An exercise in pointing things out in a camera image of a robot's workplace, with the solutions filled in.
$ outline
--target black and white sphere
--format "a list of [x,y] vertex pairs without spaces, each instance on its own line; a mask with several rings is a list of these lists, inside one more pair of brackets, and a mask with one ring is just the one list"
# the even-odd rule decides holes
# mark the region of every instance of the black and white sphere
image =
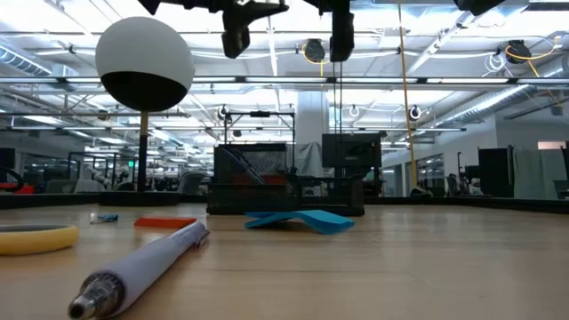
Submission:
[[110,26],[95,52],[100,80],[128,108],[157,112],[178,104],[194,79],[191,52],[168,25],[132,17]]

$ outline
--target table surface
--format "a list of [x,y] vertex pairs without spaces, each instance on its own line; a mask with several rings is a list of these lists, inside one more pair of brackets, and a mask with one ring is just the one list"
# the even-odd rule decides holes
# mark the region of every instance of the table surface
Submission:
[[[90,214],[119,221],[89,224]],[[65,319],[88,274],[169,230],[142,215],[196,216],[212,231],[120,319],[567,319],[569,216],[452,206],[367,206],[335,236],[299,222],[244,230],[202,204],[0,211],[0,224],[80,227],[68,249],[0,257],[1,319]]]

